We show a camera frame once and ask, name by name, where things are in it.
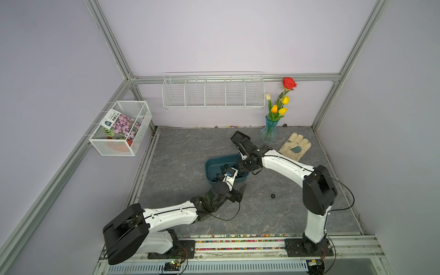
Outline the teal plastic storage box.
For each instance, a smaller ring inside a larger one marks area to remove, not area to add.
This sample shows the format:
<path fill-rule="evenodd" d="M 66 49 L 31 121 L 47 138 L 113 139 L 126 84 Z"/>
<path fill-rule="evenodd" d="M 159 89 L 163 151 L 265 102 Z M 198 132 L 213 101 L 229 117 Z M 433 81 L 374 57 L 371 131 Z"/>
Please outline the teal plastic storage box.
<path fill-rule="evenodd" d="M 210 185 L 214 186 L 216 182 L 213 182 L 213 179 L 216 176 L 223 176 L 224 174 L 221 171 L 221 166 L 228 164 L 230 167 L 234 167 L 238 170 L 238 174 L 235 178 L 235 183 L 244 182 L 249 173 L 243 173 L 239 171 L 238 168 L 238 161 L 241 160 L 241 157 L 239 155 L 225 155 L 223 157 L 217 157 L 217 158 L 211 158 L 209 159 L 205 164 L 205 170 L 206 170 L 206 178 Z"/>

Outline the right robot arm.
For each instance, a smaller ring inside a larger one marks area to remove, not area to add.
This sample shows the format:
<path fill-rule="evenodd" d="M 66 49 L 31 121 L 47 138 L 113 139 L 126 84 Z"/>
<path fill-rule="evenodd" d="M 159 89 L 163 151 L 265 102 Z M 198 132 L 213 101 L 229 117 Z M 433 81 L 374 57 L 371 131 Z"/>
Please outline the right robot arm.
<path fill-rule="evenodd" d="M 234 142 L 242 160 L 239 170 L 256 175 L 267 168 L 273 170 L 302 188 L 302 202 L 307 209 L 307 224 L 299 243 L 301 256 L 323 256 L 325 248 L 331 249 L 327 237 L 327 219 L 334 212 L 333 204 L 338 191 L 337 179 L 330 176 L 322 165 L 308 166 L 283 156 L 268 146 L 258 148 L 248 137 Z"/>

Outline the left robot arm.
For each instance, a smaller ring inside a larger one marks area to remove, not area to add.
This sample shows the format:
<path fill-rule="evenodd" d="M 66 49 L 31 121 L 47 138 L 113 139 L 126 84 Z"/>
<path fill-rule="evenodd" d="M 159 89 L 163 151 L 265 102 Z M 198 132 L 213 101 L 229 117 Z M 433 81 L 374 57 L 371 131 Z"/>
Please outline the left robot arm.
<path fill-rule="evenodd" d="M 226 201 L 240 203 L 246 184 L 238 190 L 232 184 L 217 182 L 204 195 L 164 208 L 142 208 L 139 203 L 128 206 L 103 228 L 106 253 L 110 265 L 120 264 L 139 250 L 166 254 L 179 248 L 180 241 L 171 228 L 202 222 Z"/>

